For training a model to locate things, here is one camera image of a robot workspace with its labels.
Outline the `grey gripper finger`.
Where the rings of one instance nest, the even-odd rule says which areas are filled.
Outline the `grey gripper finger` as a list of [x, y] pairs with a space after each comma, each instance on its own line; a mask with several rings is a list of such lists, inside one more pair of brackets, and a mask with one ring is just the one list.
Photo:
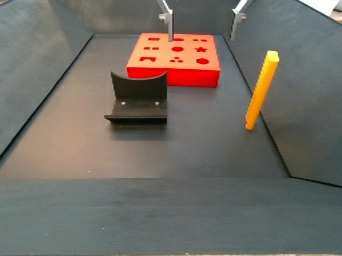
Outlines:
[[235, 8], [233, 9], [233, 25], [230, 30], [229, 39], [235, 39], [238, 24], [246, 19], [246, 10], [251, 5], [253, 0], [241, 0]]
[[157, 0], [162, 13], [159, 14], [159, 20], [167, 25], [169, 41], [174, 40], [174, 11], [169, 7], [166, 0]]

